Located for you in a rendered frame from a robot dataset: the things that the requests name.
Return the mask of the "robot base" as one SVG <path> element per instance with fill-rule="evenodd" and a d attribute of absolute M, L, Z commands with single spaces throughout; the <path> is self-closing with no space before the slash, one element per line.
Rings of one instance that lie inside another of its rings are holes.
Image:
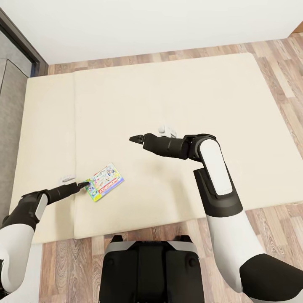
<path fill-rule="evenodd" d="M 205 303 L 199 254 L 180 241 L 121 241 L 106 247 L 98 303 Z"/>

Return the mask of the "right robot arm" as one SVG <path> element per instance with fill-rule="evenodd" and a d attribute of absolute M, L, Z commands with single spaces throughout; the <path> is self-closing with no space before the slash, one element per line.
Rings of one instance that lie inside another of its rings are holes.
<path fill-rule="evenodd" d="M 129 141 L 162 157 L 188 158 L 203 164 L 194 170 L 209 226 L 214 259 L 223 279 L 254 303 L 303 303 L 303 271 L 267 255 L 257 239 L 224 161 L 211 134 L 185 135 L 164 124 Z"/>

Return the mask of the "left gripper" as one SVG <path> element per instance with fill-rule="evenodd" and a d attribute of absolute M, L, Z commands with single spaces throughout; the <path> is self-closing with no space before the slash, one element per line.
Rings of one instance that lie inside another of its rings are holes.
<path fill-rule="evenodd" d="M 82 182 L 77 185 L 76 182 L 68 184 L 68 185 L 62 185 L 58 186 L 55 189 L 59 192 L 59 200 L 64 199 L 66 197 L 69 197 L 71 194 L 75 194 L 80 191 L 81 188 L 88 185 L 89 182 Z"/>

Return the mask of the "board game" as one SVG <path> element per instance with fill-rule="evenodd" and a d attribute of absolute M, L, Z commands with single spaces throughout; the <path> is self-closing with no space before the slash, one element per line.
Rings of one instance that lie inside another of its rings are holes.
<path fill-rule="evenodd" d="M 85 188 L 93 201 L 97 202 L 124 181 L 125 179 L 111 162 L 84 182 L 89 182 Z"/>

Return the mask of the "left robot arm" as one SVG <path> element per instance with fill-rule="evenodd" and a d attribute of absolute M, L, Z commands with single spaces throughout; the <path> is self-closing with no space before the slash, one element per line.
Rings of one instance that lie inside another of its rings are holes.
<path fill-rule="evenodd" d="M 89 184 L 67 183 L 76 177 L 74 173 L 60 176 L 55 189 L 23 195 L 11 215 L 4 218 L 0 228 L 0 300 L 19 289 L 24 281 L 36 225 L 46 206 L 79 192 Z"/>

